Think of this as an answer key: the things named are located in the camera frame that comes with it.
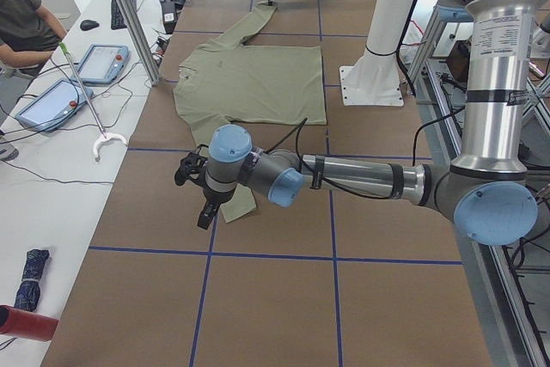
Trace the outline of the olive green long-sleeve shirt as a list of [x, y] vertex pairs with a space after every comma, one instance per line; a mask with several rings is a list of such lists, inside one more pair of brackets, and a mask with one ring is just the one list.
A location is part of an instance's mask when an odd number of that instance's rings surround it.
[[253, 192], [288, 207], [304, 182], [297, 155], [256, 147], [244, 124], [327, 121], [320, 47], [248, 44], [276, 9], [258, 3], [223, 34], [199, 45], [180, 64], [174, 88], [176, 112], [198, 149], [208, 150], [205, 184], [235, 186], [232, 199], [217, 211], [228, 222], [254, 210]]

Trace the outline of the black power adapter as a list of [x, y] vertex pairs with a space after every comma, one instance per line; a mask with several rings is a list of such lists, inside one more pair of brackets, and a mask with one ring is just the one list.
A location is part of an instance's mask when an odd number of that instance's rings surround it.
[[161, 2], [162, 24], [166, 34], [172, 34], [177, 24], [178, 15], [175, 3], [169, 0]]

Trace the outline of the reacher grabber stick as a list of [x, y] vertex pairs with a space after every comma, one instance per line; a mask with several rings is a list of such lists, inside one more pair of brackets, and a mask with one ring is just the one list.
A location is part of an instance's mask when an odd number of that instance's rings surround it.
[[60, 42], [59, 47], [61, 48], [61, 51], [64, 54], [64, 56], [67, 60], [67, 63], [68, 63], [69, 67], [72, 70], [72, 73], [73, 73], [74, 78], [76, 79], [76, 82], [78, 83], [78, 85], [80, 86], [80, 88], [82, 89], [82, 91], [84, 93], [84, 98], [85, 98], [85, 100], [88, 104], [88, 107], [89, 107], [89, 109], [90, 109], [90, 111], [91, 111], [91, 113], [92, 113], [92, 115], [95, 119], [95, 123], [96, 123], [96, 125], [97, 125], [97, 127], [100, 131], [100, 136], [94, 142], [93, 148], [92, 148], [94, 158], [98, 162], [101, 159], [100, 149], [101, 149], [101, 146], [103, 144], [106, 144], [109, 141], [120, 141], [123, 145], [127, 146], [128, 141], [127, 141], [125, 136], [123, 136], [119, 133], [109, 132], [107, 130], [107, 128], [101, 123], [99, 114], [95, 110], [95, 106], [94, 106], [93, 102], [91, 101], [91, 98], [88, 96], [88, 94], [86, 92], [86, 88], [85, 88], [85, 85], [83, 84], [83, 80], [81, 79], [81, 77], [78, 74], [78, 71], [77, 71], [76, 66], [74, 64], [72, 56], [70, 55], [66, 45], [63, 42]]

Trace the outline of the far blue teach pendant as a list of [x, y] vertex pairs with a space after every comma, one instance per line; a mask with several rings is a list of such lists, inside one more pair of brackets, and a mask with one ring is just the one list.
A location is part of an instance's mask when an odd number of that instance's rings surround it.
[[93, 44], [77, 67], [84, 85], [108, 85], [120, 75], [128, 61], [129, 48], [123, 45]]

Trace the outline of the blue teach pendant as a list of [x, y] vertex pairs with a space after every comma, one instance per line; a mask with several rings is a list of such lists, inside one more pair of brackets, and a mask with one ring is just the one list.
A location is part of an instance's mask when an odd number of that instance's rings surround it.
[[35, 132], [52, 132], [62, 126], [94, 95], [67, 79], [59, 79], [16, 115], [15, 119]]
[[84, 85], [108, 85], [120, 75], [128, 61], [129, 48], [123, 45], [93, 44], [77, 67]]

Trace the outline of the near blue teach pendant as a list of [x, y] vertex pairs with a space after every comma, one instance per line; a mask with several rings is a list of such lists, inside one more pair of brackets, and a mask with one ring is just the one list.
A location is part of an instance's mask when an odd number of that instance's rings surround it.
[[67, 79], [59, 79], [16, 115], [15, 119], [35, 132], [52, 132], [62, 126], [94, 95]]

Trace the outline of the black computer mouse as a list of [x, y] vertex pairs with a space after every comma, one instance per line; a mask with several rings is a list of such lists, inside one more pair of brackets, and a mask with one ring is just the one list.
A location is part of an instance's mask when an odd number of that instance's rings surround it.
[[82, 20], [80, 22], [80, 26], [79, 28], [86, 32], [86, 31], [89, 31], [89, 30], [92, 30], [94, 28], [97, 28], [100, 26], [100, 23], [97, 22], [97, 21], [94, 21], [94, 20], [90, 20], [90, 19], [86, 19], [86, 20]]

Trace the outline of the folded dark blue umbrella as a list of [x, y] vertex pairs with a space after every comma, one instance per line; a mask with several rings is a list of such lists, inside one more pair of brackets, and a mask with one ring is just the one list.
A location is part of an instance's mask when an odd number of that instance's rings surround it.
[[15, 294], [14, 307], [16, 309], [34, 312], [38, 307], [41, 293], [40, 281], [49, 258], [48, 250], [32, 249], [27, 251], [21, 283]]

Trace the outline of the red cylinder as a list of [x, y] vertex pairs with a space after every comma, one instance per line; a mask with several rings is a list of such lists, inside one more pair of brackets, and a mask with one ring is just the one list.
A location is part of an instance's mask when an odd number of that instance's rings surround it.
[[1, 334], [46, 342], [52, 339], [57, 326], [56, 318], [8, 305], [1, 306]]

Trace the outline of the person in dark shirt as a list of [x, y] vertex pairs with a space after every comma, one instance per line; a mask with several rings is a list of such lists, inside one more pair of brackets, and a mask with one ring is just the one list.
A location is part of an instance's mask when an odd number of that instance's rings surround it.
[[1, 62], [36, 76], [67, 30], [42, 0], [1, 0]]

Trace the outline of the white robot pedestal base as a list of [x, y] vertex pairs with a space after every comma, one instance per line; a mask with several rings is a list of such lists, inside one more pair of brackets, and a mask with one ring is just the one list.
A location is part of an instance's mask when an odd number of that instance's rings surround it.
[[413, 2], [376, 0], [363, 56], [353, 66], [339, 68], [342, 100], [346, 106], [404, 105], [397, 58]]

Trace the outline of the aluminium frame post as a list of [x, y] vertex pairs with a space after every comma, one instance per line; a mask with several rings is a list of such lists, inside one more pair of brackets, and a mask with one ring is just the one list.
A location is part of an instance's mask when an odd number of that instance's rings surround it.
[[161, 80], [160, 72], [158, 70], [158, 66], [156, 65], [155, 60], [153, 59], [152, 52], [149, 48], [149, 43], [146, 40], [144, 30], [138, 19], [136, 8], [133, 6], [131, 0], [116, 1], [122, 12], [122, 15], [124, 16], [125, 24], [130, 33], [131, 40], [137, 51], [140, 61], [145, 68], [150, 83], [152, 86], [156, 86]]

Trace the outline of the aluminium frame rail structure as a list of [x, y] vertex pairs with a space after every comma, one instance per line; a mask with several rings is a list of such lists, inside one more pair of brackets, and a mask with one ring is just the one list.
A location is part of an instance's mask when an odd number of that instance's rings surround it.
[[542, 220], [518, 158], [536, 4], [478, 0], [462, 134], [431, 173], [430, 206], [450, 219], [492, 362], [546, 366], [533, 303], [511, 270], [511, 245]]

